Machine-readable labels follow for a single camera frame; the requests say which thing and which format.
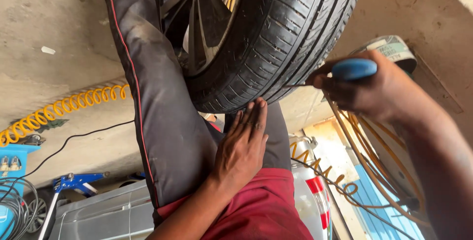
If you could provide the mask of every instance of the red piping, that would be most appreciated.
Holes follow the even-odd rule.
[[[148,171],[150,172],[151,182],[152,182],[153,185],[154,185],[153,175],[151,174],[150,162],[148,161],[148,154],[147,154],[147,152],[146,152],[146,147],[145,147],[145,139],[144,139],[144,137],[143,137],[143,123],[142,123],[142,118],[141,118],[141,97],[139,96],[138,78],[136,78],[135,66],[133,65],[133,61],[132,61],[132,59],[131,59],[131,57],[130,57],[130,53],[128,52],[128,47],[126,46],[125,41],[123,40],[123,37],[121,36],[120,28],[118,27],[117,17],[116,17],[116,15],[115,15],[114,1],[113,1],[113,0],[110,0],[110,3],[112,4],[112,12],[113,12],[113,14],[114,14],[115,25],[116,25],[116,27],[117,27],[118,34],[120,35],[121,43],[123,43],[123,45],[125,46],[126,55],[128,56],[128,60],[130,60],[130,63],[132,63],[133,76],[135,77],[136,90],[137,90],[137,92],[138,92],[139,129],[141,130],[141,139],[142,139],[142,141],[143,141],[143,148],[144,148],[144,151],[145,151],[146,163],[148,164]],[[155,197],[156,197],[156,206],[159,207],[159,204],[158,204],[158,201],[157,201],[157,192],[156,192],[156,189],[155,189],[154,195],[155,195]]]

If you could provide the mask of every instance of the gray pants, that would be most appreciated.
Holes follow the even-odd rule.
[[[105,0],[115,46],[135,102],[136,138],[155,209],[190,195],[212,171],[224,134],[195,110],[154,0]],[[264,168],[290,170],[278,103],[268,107]],[[155,225],[162,222],[155,211]]]

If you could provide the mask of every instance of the blue hydraulic jack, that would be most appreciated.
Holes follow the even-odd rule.
[[[56,206],[56,201],[58,200],[59,193],[65,189],[73,189],[80,194],[91,197],[97,195],[98,190],[89,184],[89,182],[94,182],[100,180],[104,177],[108,177],[110,172],[96,173],[96,174],[77,174],[69,173],[67,176],[61,176],[53,180],[53,188],[55,191],[54,197],[52,198],[51,206]],[[41,233],[39,235],[39,240],[44,238],[46,228],[48,228],[49,221],[51,219],[52,211],[54,207],[49,208],[44,224],[41,228]]]

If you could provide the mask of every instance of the concrete floor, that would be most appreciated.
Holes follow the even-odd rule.
[[[347,54],[378,35],[408,39],[426,59],[462,112],[452,114],[473,139],[469,110],[473,98],[469,62],[473,43],[472,0],[359,0],[331,56]],[[110,35],[103,0],[0,0],[0,127],[70,95],[123,76]],[[46,46],[56,51],[41,52]],[[322,95],[304,87],[281,101],[288,131],[330,116]],[[45,131],[47,141],[29,155],[27,172],[73,134],[132,120],[130,98],[68,114],[61,128]],[[68,172],[110,171],[124,175],[141,167],[133,124],[71,140],[29,179],[37,185]]]

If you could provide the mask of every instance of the blue tool handle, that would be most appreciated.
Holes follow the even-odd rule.
[[[358,80],[376,74],[377,64],[372,60],[350,58],[332,67],[332,76],[340,80]]]

